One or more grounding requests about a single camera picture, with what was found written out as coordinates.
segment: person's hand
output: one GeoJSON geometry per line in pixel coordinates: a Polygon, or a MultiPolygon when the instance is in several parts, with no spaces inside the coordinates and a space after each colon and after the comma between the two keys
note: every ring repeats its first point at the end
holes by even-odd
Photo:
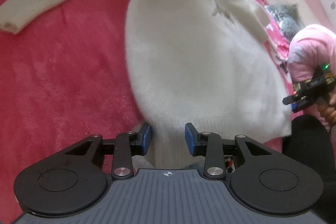
{"type": "Polygon", "coordinates": [[[331,107],[336,104],[336,94],[332,94],[330,96],[329,105],[318,104],[317,110],[320,112],[321,117],[325,118],[325,120],[332,126],[336,124],[336,109],[331,107]]]}

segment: black pants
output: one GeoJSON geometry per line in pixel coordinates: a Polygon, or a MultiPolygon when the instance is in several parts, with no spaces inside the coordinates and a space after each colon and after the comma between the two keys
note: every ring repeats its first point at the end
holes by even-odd
{"type": "Polygon", "coordinates": [[[292,135],[283,140],[283,153],[314,169],[324,190],[315,212],[326,222],[336,223],[336,171],[330,135],[315,117],[303,115],[292,121],[292,135]]]}

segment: crosshair symbol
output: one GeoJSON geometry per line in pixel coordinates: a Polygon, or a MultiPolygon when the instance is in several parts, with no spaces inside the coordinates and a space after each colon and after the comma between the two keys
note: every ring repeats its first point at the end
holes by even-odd
{"type": "Polygon", "coordinates": [[[163,175],[165,175],[165,176],[167,176],[167,177],[169,177],[169,176],[171,176],[171,175],[174,175],[174,173],[172,173],[172,172],[170,172],[170,171],[166,171],[166,172],[164,172],[164,173],[162,173],[163,175]]]}

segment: triangular cutout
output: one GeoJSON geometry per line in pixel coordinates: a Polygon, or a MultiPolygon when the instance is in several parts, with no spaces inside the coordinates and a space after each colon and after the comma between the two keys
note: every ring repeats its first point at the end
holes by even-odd
{"type": "Polygon", "coordinates": [[[89,150],[91,143],[92,141],[82,143],[81,145],[75,147],[74,149],[66,153],[66,155],[84,156],[86,152],[89,150]]]}
{"type": "Polygon", "coordinates": [[[271,153],[267,152],[266,150],[262,149],[261,147],[253,143],[246,142],[246,146],[253,156],[271,155],[271,153]]]}

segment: gray ribbed plate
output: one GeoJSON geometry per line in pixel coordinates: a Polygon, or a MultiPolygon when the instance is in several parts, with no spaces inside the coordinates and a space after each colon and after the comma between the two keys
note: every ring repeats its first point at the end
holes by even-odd
{"type": "Polygon", "coordinates": [[[311,212],[278,218],[255,213],[238,203],[224,183],[196,170],[139,170],[115,181],[90,209],[65,218],[23,214],[16,224],[322,224],[311,212]]]}

